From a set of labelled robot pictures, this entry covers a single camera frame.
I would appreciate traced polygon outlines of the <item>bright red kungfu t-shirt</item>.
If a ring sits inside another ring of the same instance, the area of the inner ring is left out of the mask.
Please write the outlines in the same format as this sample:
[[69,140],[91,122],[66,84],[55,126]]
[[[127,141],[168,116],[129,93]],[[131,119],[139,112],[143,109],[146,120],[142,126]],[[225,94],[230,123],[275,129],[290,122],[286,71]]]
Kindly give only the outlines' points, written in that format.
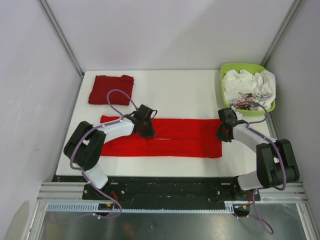
[[189,157],[217,159],[223,156],[216,137],[218,119],[155,118],[155,136],[138,133],[122,136],[103,145],[102,157]]

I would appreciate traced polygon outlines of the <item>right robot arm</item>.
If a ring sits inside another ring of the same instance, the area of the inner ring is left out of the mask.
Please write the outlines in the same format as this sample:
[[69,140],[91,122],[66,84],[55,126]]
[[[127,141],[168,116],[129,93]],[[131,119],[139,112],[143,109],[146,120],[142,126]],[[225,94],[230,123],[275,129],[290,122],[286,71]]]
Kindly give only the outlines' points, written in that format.
[[289,183],[300,179],[292,144],[287,139],[268,137],[251,127],[249,122],[238,119],[232,108],[218,111],[220,127],[216,137],[230,143],[233,140],[246,145],[256,153],[256,170],[237,176],[236,185],[230,188],[231,196],[242,201],[249,190],[276,188],[284,191]]

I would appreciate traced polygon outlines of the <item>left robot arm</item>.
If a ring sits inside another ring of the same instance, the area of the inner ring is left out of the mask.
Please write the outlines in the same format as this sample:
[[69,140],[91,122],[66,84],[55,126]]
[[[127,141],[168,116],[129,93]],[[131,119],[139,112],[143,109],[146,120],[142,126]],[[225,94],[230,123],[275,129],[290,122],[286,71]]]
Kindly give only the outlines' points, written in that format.
[[100,200],[110,196],[108,177],[99,165],[103,146],[121,137],[138,134],[143,138],[154,137],[153,118],[158,111],[144,104],[132,113],[97,125],[82,121],[64,146],[63,154],[69,159],[70,168],[81,172],[91,184],[93,194]]

